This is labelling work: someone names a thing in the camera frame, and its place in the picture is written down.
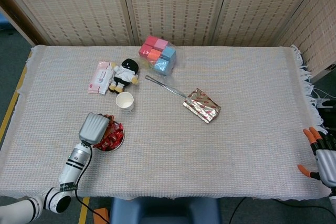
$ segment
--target white paper cup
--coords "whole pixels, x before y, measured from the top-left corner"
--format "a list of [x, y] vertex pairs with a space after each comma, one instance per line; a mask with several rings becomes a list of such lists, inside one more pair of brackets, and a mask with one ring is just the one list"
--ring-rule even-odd
[[118, 94], [117, 98], [115, 99], [115, 103], [118, 107], [126, 112], [129, 112], [134, 108], [134, 98], [129, 92], [122, 92]]

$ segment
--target woven tablecloth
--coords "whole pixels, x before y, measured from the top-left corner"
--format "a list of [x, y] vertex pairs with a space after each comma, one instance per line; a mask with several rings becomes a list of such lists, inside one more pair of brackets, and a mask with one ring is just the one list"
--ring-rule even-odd
[[309, 199], [327, 188], [303, 176], [315, 168], [302, 129], [321, 123], [311, 105], [308, 73], [294, 48], [184, 47], [173, 70], [185, 94], [196, 87], [222, 107], [210, 124], [180, 98], [145, 80], [126, 91], [135, 107], [122, 112], [116, 94], [88, 94], [99, 61], [137, 58], [138, 47], [33, 48], [28, 72], [0, 152], [0, 194], [33, 196], [51, 186], [89, 112], [113, 114], [125, 129], [115, 152], [93, 150], [79, 195], [134, 198], [254, 196]]

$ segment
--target gray carpet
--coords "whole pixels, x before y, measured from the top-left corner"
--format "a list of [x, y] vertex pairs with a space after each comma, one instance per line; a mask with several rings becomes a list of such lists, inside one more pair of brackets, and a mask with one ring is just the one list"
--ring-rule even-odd
[[[17, 82], [20, 78], [25, 61], [28, 57], [30, 45], [14, 30], [0, 31], [0, 120], [6, 113]], [[336, 95], [336, 71], [327, 75], [316, 83], [317, 87]], [[220, 200], [222, 210], [222, 223], [228, 223], [236, 206], [242, 198], [222, 198]], [[0, 197], [0, 206], [8, 205], [16, 200], [8, 197]], [[93, 209], [107, 207], [110, 209], [112, 198], [91, 198], [90, 207]], [[327, 198], [307, 201], [287, 201], [296, 206], [331, 206]], [[56, 215], [44, 211], [42, 216], [34, 223], [78, 223], [81, 205], [72, 199], [69, 209], [63, 214]], [[318, 224], [335, 223], [336, 219], [326, 210], [320, 208], [295, 208], [284, 206], [274, 200], [258, 200], [246, 198], [235, 212], [232, 224], [239, 223], [295, 223]], [[87, 214], [87, 223], [93, 223], [92, 213]]]

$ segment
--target tablecloth fringe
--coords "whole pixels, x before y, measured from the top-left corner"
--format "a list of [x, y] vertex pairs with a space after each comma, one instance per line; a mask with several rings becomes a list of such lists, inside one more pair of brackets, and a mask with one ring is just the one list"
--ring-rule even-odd
[[304, 94], [306, 96], [306, 102], [308, 105], [308, 110], [313, 116], [314, 120], [314, 127], [318, 130], [323, 132], [324, 134], [327, 134], [326, 129], [322, 127], [323, 124], [323, 119], [321, 118], [318, 110], [316, 109], [316, 99], [311, 96], [311, 93], [314, 89], [314, 85], [310, 83], [310, 79], [312, 75], [310, 74], [309, 71], [307, 71], [307, 66], [303, 64], [303, 58], [300, 50], [295, 46], [291, 45], [291, 48], [294, 49], [294, 53], [296, 55], [296, 64], [299, 68], [299, 74], [300, 74], [300, 80], [303, 82], [303, 89], [304, 89]]

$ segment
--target stuffed toy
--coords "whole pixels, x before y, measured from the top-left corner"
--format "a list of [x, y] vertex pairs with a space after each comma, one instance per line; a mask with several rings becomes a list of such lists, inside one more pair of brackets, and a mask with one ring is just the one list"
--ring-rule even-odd
[[121, 66], [117, 66], [114, 62], [111, 64], [114, 73], [114, 78], [109, 86], [109, 90], [114, 93], [123, 92], [124, 87], [128, 86], [131, 82], [138, 84], [138, 64], [132, 59], [126, 59], [122, 62]]

